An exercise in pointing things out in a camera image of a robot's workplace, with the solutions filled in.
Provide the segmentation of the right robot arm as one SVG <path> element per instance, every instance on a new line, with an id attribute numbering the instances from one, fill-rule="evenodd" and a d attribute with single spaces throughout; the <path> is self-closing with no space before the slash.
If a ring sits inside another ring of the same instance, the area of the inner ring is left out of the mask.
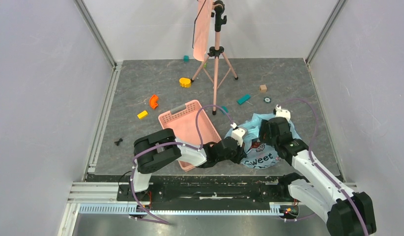
<path id="1" fill-rule="evenodd" d="M 278 183 L 278 196 L 299 200 L 319 216 L 332 236 L 370 236 L 377 231 L 371 197 L 356 192 L 331 174 L 311 148 L 295 138 L 286 118 L 262 120 L 259 139 L 296 169 Z"/>

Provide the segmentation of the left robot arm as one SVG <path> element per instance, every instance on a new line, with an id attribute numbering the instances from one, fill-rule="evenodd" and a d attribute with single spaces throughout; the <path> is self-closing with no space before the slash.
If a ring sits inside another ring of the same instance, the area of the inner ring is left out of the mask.
<path id="1" fill-rule="evenodd" d="M 135 200 L 143 200 L 148 194 L 151 175 L 176 160 L 203 169 L 226 160 L 239 164 L 246 156 L 243 142 L 246 132 L 245 128 L 237 126 L 231 130 L 231 136 L 201 147 L 177 138 L 171 128 L 137 139 L 134 142 L 135 168 L 129 194 Z"/>

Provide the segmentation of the light blue plastic bag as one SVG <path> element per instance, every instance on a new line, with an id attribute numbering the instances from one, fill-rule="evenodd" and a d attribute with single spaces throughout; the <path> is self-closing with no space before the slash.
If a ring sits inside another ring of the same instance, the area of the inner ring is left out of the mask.
<path id="1" fill-rule="evenodd" d="M 239 164 L 253 169 L 266 169 L 281 160 L 273 146 L 262 143 L 259 139 L 261 122 L 274 117 L 274 114 L 254 113 L 250 120 L 239 125 L 246 129 L 246 134 L 243 137 L 244 153 Z"/>

